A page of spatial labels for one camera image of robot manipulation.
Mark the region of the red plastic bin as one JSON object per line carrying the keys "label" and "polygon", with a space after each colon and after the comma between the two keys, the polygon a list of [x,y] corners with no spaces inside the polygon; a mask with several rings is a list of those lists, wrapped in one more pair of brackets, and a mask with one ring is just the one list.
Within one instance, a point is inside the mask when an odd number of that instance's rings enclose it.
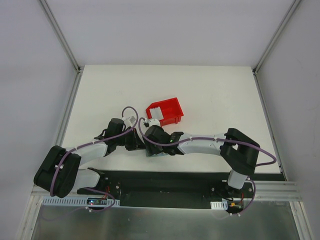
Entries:
{"label": "red plastic bin", "polygon": [[163,114],[163,119],[159,120],[161,127],[170,124],[178,124],[184,116],[177,97],[151,103],[145,110],[148,119],[152,119],[150,109],[157,107],[161,108]]}

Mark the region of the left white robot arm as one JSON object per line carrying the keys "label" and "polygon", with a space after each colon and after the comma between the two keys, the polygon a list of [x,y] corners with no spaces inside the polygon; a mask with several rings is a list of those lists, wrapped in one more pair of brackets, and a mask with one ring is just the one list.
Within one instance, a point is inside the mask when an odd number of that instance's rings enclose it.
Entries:
{"label": "left white robot arm", "polygon": [[139,138],[134,116],[112,118],[106,129],[93,141],[71,149],[53,146],[37,170],[33,183],[48,191],[52,197],[64,198],[72,190],[88,187],[94,194],[105,191],[102,173],[93,168],[79,169],[92,160],[110,155],[118,146],[127,151],[143,150],[145,145]]}

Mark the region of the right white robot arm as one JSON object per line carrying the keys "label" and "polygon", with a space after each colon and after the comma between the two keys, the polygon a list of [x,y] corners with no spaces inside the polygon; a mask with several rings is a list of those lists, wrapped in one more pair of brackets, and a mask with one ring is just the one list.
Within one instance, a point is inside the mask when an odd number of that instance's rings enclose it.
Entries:
{"label": "right white robot arm", "polygon": [[142,135],[149,156],[167,154],[207,154],[222,157],[231,167],[225,192],[237,197],[247,178],[255,172],[260,145],[236,128],[216,135],[196,135],[182,131],[171,134],[157,125]]}

